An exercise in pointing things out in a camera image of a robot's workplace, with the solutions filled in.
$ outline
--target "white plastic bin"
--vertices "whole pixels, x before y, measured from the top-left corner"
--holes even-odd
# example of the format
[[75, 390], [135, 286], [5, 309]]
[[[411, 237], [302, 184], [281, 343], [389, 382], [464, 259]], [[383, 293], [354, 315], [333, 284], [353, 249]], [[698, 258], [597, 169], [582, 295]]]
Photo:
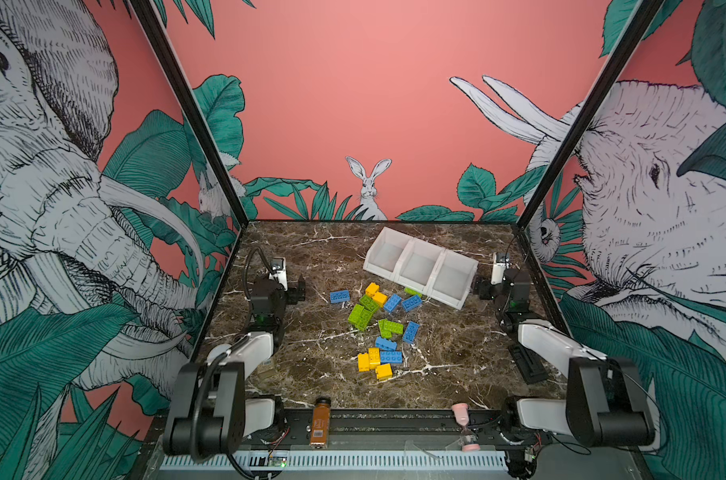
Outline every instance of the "white plastic bin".
[[468, 256], [386, 226], [368, 249], [363, 268], [461, 309], [477, 264]]

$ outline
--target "blue building block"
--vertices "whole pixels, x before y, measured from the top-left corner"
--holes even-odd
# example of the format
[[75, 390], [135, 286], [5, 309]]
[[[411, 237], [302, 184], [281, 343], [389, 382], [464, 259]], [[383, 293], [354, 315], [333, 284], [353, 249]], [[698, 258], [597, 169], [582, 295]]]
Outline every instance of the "blue building block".
[[403, 300], [398, 295], [393, 294], [390, 296], [390, 299], [387, 300], [387, 303], [385, 303], [385, 310], [387, 310], [387, 313], [392, 313], [393, 310], [397, 307], [397, 304]]
[[331, 292], [331, 303], [341, 303], [350, 301], [349, 290], [339, 290], [339, 292]]
[[376, 343], [374, 344], [379, 350], [395, 350], [397, 344], [389, 340], [385, 340], [380, 336], [376, 337]]
[[408, 343], [409, 345], [414, 345], [414, 338], [416, 337], [417, 330], [419, 330], [418, 323], [408, 322], [406, 331], [403, 333], [403, 341]]
[[406, 312], [411, 312], [413, 309], [421, 305], [421, 298], [418, 296], [410, 296], [406, 300], [403, 300], [403, 308]]
[[403, 363], [403, 352], [379, 352], [381, 364], [394, 363], [400, 365]]

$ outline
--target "rabbit illustration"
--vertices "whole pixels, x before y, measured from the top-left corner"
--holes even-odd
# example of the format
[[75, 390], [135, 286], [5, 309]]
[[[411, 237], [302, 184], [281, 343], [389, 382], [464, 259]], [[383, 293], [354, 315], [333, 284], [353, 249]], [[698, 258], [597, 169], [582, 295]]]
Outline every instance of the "rabbit illustration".
[[362, 219], [387, 220], [387, 216], [379, 210], [379, 207], [376, 204], [377, 191], [374, 186], [374, 181], [379, 175], [383, 174], [390, 165], [392, 165], [392, 160], [387, 158], [380, 161], [376, 167], [374, 167], [374, 171], [371, 172], [370, 177], [366, 177], [365, 168], [363, 168], [363, 165], [361, 165], [361, 163], [356, 159], [347, 157], [347, 163], [350, 165], [350, 170], [352, 170], [353, 175], [363, 180], [363, 188], [361, 188], [361, 205], [365, 209], [365, 213], [363, 214]]

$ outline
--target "marble tabletop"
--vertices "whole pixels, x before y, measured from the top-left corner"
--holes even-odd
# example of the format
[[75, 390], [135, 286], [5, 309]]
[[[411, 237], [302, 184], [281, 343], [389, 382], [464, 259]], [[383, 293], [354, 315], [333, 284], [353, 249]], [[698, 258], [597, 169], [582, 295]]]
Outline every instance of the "marble tabletop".
[[[505, 251], [512, 242], [513, 265], [527, 270], [509, 226], [387, 226], [478, 260], [478, 274], [484, 276], [491, 275], [492, 254]], [[262, 246], [268, 257], [286, 258], [289, 286], [300, 274], [305, 277], [307, 300], [289, 306], [285, 339], [272, 357], [275, 369], [251, 375], [246, 387], [250, 394], [280, 395], [289, 408], [312, 406], [319, 396], [330, 397], [334, 408], [449, 408], [466, 402], [471, 408], [495, 409], [510, 395], [563, 398], [566, 379], [549, 364], [550, 379], [526, 385], [507, 351], [513, 341], [500, 330], [493, 305], [471, 294], [462, 310], [435, 300], [426, 300], [408, 313], [401, 308], [389, 315], [380, 310], [374, 320], [412, 321], [421, 328], [413, 346], [394, 339], [405, 363], [393, 366], [391, 379], [378, 382], [373, 371], [359, 372], [357, 355], [374, 346], [378, 328], [371, 322], [366, 331], [358, 332], [347, 322], [355, 302], [370, 282], [387, 295], [399, 293], [405, 298], [402, 286], [363, 270], [366, 252], [382, 227], [272, 221], [248, 225], [199, 360], [243, 329], [248, 313], [240, 281], [243, 261], [253, 246]], [[349, 290], [352, 302], [330, 304], [329, 293], [337, 290]], [[546, 318], [535, 291], [531, 311]]]

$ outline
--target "black frame post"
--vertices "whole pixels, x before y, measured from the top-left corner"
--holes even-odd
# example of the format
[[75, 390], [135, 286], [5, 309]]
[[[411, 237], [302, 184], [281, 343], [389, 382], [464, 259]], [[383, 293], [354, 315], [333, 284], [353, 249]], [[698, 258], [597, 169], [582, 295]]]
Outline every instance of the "black frame post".
[[555, 183], [555, 179], [560, 174], [560, 171], [566, 166], [568, 159], [571, 158], [573, 151], [576, 149], [576, 145], [579, 143], [582, 135], [584, 135], [584, 132], [587, 131], [592, 119], [598, 113], [602, 102], [608, 96], [611, 87], [613, 87], [618, 76], [622, 73], [632, 53], [635, 52], [635, 48], [648, 30], [648, 26], [656, 16], [656, 12], [662, 7], [664, 0], [640, 0], [640, 2], [637, 11], [629, 19], [627, 28], [625, 28], [621, 38], [617, 41], [616, 47], [608, 57], [606, 65], [603, 67], [602, 72], [600, 72], [595, 85], [589, 91], [589, 95], [587, 95], [582, 109], [576, 115], [576, 119], [574, 119], [566, 137], [560, 142], [560, 148], [555, 154], [555, 157], [552, 158], [550, 167], [544, 172], [542, 181], [539, 182], [539, 186], [534, 191], [531, 201], [528, 202], [521, 217], [517, 219], [517, 225], [521, 229], [528, 227], [531, 218], [533, 218], [537, 208], [544, 201], [547, 192], [552, 188], [552, 184]]
[[147, 35], [147, 40], [152, 45], [155, 56], [158, 58], [158, 62], [160, 62], [160, 66], [164, 70], [166, 78], [176, 94], [176, 100], [182, 106], [182, 112], [187, 121], [189, 121], [189, 126], [192, 128], [193, 133], [195, 133], [195, 138], [198, 139], [200, 147], [203, 149], [205, 159], [214, 170], [216, 179], [219, 181], [219, 186], [224, 189], [224, 195], [227, 197], [229, 205], [233, 209], [235, 219], [238, 220], [238, 224], [240, 225], [239, 230], [243, 230], [249, 224], [249, 217], [245, 214], [243, 205], [238, 200], [238, 195], [230, 183], [229, 173], [225, 170], [224, 164], [221, 158], [219, 158], [219, 149], [216, 148], [208, 124], [200, 113], [195, 95], [187, 82], [184, 71], [177, 62], [174, 49], [166, 37], [165, 27], [155, 14], [151, 3], [150, 0], [131, 0], [134, 13], [137, 14], [139, 23], [142, 25], [145, 35]]

